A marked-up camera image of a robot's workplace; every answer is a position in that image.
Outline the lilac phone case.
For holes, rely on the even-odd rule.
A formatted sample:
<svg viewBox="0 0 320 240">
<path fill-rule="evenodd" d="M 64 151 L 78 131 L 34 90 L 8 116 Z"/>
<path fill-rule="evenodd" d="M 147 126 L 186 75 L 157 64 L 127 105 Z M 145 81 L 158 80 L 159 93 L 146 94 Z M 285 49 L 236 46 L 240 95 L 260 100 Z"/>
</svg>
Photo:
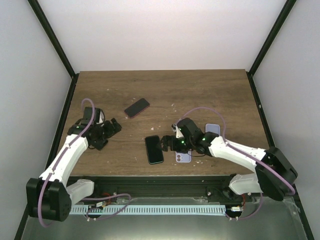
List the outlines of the lilac phone case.
<svg viewBox="0 0 320 240">
<path fill-rule="evenodd" d="M 175 161 L 177 163 L 190 163 L 192 161 L 191 151 L 188 151 L 187 153 L 176 152 Z"/>
</svg>

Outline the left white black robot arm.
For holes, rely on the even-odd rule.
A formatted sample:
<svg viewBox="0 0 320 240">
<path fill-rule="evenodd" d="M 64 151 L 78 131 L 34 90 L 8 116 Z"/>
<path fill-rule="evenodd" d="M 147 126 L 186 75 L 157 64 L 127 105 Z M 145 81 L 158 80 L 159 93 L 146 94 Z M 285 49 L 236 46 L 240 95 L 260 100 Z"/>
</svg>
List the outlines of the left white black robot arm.
<svg viewBox="0 0 320 240">
<path fill-rule="evenodd" d="M 115 118 L 107 120 L 100 108 L 86 106 L 83 117 L 67 131 L 65 142 L 49 167 L 26 184 L 28 215 L 39 220 L 63 222 L 82 199 L 97 202 L 102 189 L 93 181 L 77 180 L 67 185 L 81 155 L 89 148 L 101 151 L 109 138 L 122 130 Z"/>
</svg>

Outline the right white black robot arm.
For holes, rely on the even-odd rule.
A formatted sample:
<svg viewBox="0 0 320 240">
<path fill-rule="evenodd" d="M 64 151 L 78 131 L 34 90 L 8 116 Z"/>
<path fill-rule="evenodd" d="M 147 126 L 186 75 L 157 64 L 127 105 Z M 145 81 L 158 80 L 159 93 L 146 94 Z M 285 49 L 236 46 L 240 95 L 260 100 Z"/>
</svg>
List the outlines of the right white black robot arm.
<svg viewBox="0 0 320 240">
<path fill-rule="evenodd" d="M 296 193 L 293 184 L 298 173 L 279 148 L 254 148 L 232 142 L 217 133 L 203 132 L 188 117 L 171 127 L 174 134 L 163 136 L 156 144 L 158 149 L 181 154 L 195 151 L 251 171 L 250 174 L 234 175 L 222 188 L 225 200 L 232 202 L 242 194 L 261 193 L 275 201 L 282 201 L 285 196 Z"/>
</svg>

